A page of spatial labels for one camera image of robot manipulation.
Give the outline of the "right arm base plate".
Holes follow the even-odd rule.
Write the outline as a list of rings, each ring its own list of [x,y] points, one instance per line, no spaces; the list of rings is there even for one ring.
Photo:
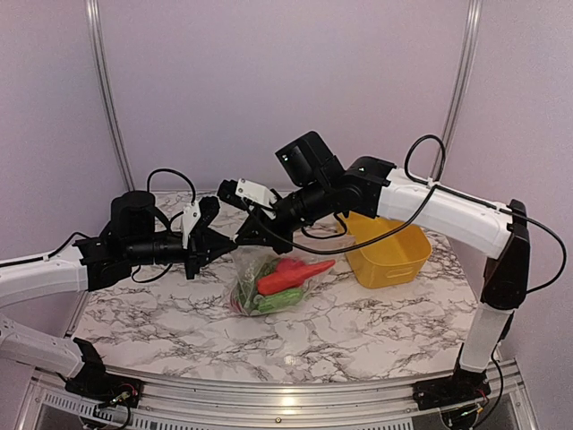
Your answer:
[[[436,378],[413,384],[413,400],[419,410],[443,408],[488,397],[488,383],[456,382],[451,377]]]

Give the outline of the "clear zip top bag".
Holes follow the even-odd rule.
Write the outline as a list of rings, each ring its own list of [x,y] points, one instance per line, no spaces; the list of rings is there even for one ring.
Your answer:
[[[276,254],[267,247],[246,246],[231,253],[234,280],[227,306],[241,316],[285,312],[299,306],[333,272],[339,254],[318,255],[295,249]]]

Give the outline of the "red toy chili pepper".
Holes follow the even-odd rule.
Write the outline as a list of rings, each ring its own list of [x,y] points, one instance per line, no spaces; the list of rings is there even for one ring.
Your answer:
[[[258,293],[270,296],[290,288],[302,286],[308,279],[329,271],[335,265],[334,260],[312,264],[292,261],[286,268],[276,269],[257,282]]]

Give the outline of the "dark green toy broccoli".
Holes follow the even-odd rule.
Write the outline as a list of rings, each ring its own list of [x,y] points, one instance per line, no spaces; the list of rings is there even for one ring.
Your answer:
[[[275,260],[266,258],[250,263],[245,269],[237,283],[237,300],[243,308],[247,309],[252,306],[255,296],[258,294],[257,282],[271,274],[274,268]]]

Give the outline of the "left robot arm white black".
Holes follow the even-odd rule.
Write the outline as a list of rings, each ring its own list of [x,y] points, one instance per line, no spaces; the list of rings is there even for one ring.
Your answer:
[[[187,279],[236,248],[210,228],[219,212],[215,197],[188,203],[175,232],[150,192],[133,191],[111,202],[110,221],[95,237],[82,237],[49,254],[1,264],[1,304],[13,305],[64,292],[113,287],[135,266],[178,264]],[[63,339],[1,320],[1,356],[60,374],[70,391],[104,399],[120,378],[107,372],[97,350],[82,339]]]

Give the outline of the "green toy cucumber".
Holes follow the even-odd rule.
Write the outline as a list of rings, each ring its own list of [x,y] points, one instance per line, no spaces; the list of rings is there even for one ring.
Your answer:
[[[261,314],[272,314],[297,305],[304,297],[300,288],[291,288],[260,299],[255,310]]]

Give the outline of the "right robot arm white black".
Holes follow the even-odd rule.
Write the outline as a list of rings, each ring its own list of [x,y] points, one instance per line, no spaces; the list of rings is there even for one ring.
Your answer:
[[[454,374],[443,384],[450,400],[464,400],[477,388],[478,375],[484,372],[503,330],[526,298],[531,246],[524,205],[484,201],[370,156],[362,156],[349,168],[342,168],[334,156],[306,160],[283,153],[280,159],[297,191],[280,197],[243,178],[231,187],[237,207],[248,214],[235,237],[239,245],[268,245],[279,254],[296,247],[303,250],[293,239],[297,229],[327,215],[353,212],[369,219],[393,220],[397,225],[346,247],[348,253],[416,225],[486,256],[479,306]]]

